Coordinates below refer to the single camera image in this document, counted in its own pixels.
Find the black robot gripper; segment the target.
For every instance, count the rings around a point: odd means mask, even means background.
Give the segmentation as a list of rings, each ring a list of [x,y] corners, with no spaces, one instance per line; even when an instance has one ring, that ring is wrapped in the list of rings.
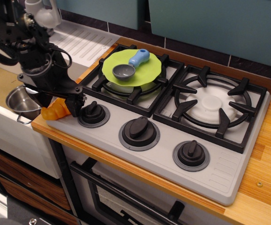
[[[54,96],[66,98],[65,105],[73,117],[78,117],[87,99],[82,87],[68,76],[71,66],[63,58],[64,50],[19,52],[22,73],[18,80],[26,86],[29,97],[40,107],[48,107]]]

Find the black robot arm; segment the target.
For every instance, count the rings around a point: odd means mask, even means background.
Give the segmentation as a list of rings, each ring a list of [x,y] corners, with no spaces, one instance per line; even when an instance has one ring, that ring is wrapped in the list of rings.
[[[46,27],[27,13],[16,0],[0,0],[0,63],[20,64],[18,80],[41,107],[62,98],[69,112],[78,117],[84,105],[83,88],[68,76],[65,51],[49,41]]]

